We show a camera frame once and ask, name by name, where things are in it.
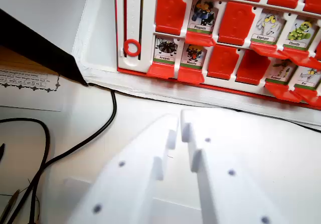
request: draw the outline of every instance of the red ring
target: red ring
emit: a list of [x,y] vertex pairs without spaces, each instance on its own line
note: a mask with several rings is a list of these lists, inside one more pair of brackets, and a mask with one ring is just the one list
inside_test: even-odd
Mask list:
[[[129,51],[129,49],[128,49],[129,48],[129,44],[136,45],[137,51],[135,53]],[[135,57],[135,56],[139,55],[140,54],[140,50],[141,50],[140,43],[137,40],[129,39],[129,40],[125,41],[125,43],[124,43],[124,51],[129,56]]]

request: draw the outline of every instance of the guess who game board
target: guess who game board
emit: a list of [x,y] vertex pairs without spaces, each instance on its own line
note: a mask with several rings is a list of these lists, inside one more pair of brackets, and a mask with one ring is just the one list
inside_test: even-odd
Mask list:
[[117,0],[118,71],[321,109],[321,0]]

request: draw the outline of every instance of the decorative border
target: decorative border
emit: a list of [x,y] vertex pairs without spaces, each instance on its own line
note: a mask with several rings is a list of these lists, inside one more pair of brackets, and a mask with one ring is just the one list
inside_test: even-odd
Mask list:
[[16,87],[18,87],[19,89],[22,89],[22,88],[30,88],[30,89],[32,89],[33,91],[35,91],[35,90],[45,90],[45,91],[47,91],[47,93],[49,93],[49,92],[51,92],[51,91],[57,91],[57,89],[58,89],[59,86],[60,86],[60,84],[59,84],[59,78],[60,78],[60,75],[58,75],[57,83],[55,84],[56,89],[54,89],[54,90],[52,90],[52,89],[50,89],[50,88],[48,88],[48,89],[38,88],[38,87],[36,87],[36,86],[31,87],[31,86],[23,86],[23,85],[9,85],[8,83],[4,83],[4,84],[3,84],[3,83],[0,83],[0,85],[4,86],[5,88],[8,87],[8,86],[16,86]]

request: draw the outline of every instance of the black wire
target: black wire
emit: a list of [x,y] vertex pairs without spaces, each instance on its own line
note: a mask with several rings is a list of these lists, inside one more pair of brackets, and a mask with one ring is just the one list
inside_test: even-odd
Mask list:
[[[33,191],[32,191],[32,195],[37,192],[37,187],[38,187],[38,185],[37,185],[37,186],[34,186]],[[36,197],[36,201],[38,202],[38,217],[37,217],[37,220],[39,220],[39,216],[40,216],[40,201],[39,201],[37,195],[35,195],[35,197]],[[33,221],[33,220],[30,220],[31,217],[32,217],[32,216],[35,216],[35,213],[34,213],[35,211],[32,211],[32,210],[35,210],[35,208],[32,208],[32,201],[31,201],[31,205],[30,205],[30,215],[29,215],[29,223],[32,223],[32,222],[30,222],[30,221]]]
[[94,134],[92,134],[91,136],[89,136],[87,139],[85,139],[84,141],[80,142],[79,144],[75,145],[74,147],[72,147],[71,149],[67,150],[66,152],[52,158],[51,160],[47,161],[43,167],[39,168],[38,172],[36,173],[36,175],[34,176],[34,178],[32,179],[29,187],[27,188],[25,194],[23,195],[23,197],[21,198],[20,202],[18,203],[16,209],[14,210],[13,214],[11,215],[9,221],[7,224],[12,224],[15,220],[15,218],[17,217],[18,213],[20,212],[21,208],[24,206],[31,190],[34,188],[34,192],[37,193],[37,185],[40,179],[41,174],[44,172],[44,170],[50,166],[51,164],[55,163],[58,160],[61,160],[62,158],[72,154],[73,152],[75,152],[76,150],[80,149],[81,147],[83,147],[84,145],[86,145],[88,142],[92,141],[94,138],[96,138],[99,134],[101,134],[113,121],[113,119],[116,116],[116,112],[117,112],[117,102],[116,102],[116,96],[115,96],[115,92],[113,90],[110,91],[111,93],[111,98],[112,98],[112,104],[113,104],[113,111],[112,114],[109,118],[109,120],[99,129],[97,130]]
[[[44,156],[43,156],[43,159],[41,161],[39,169],[43,168],[45,163],[46,163],[46,160],[47,160],[47,157],[48,157],[48,154],[49,154],[49,149],[50,149],[50,132],[49,132],[48,127],[46,126],[46,124],[44,122],[42,122],[40,120],[37,120],[37,119],[32,119],[32,118],[10,118],[10,119],[0,120],[0,123],[13,122],[13,121],[30,121],[30,122],[38,123],[38,124],[40,124],[42,126],[42,128],[43,128],[43,130],[45,132],[46,144],[45,144]],[[33,203],[33,198],[36,199],[34,196],[36,195],[37,186],[38,186],[38,183],[37,183],[37,185],[35,185],[35,188],[33,190],[31,204]],[[30,215],[34,216],[35,215],[34,211],[35,211],[35,209],[32,208],[32,206],[31,206]]]

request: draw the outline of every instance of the character card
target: character card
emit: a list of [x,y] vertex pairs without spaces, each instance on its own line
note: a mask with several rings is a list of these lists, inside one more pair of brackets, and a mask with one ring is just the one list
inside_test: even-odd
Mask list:
[[188,31],[212,34],[218,9],[213,0],[193,0]]
[[283,13],[263,10],[251,41],[275,45],[285,24]]
[[155,38],[155,52],[153,61],[175,64],[177,44],[170,37],[157,36]]
[[273,59],[273,61],[274,63],[265,81],[287,85],[297,68],[296,64],[291,60]]
[[315,90],[320,83],[320,79],[320,70],[304,67],[294,86],[308,90]]
[[206,50],[202,46],[184,44],[181,66],[202,69]]
[[284,47],[307,50],[317,33],[316,20],[299,16],[288,33]]

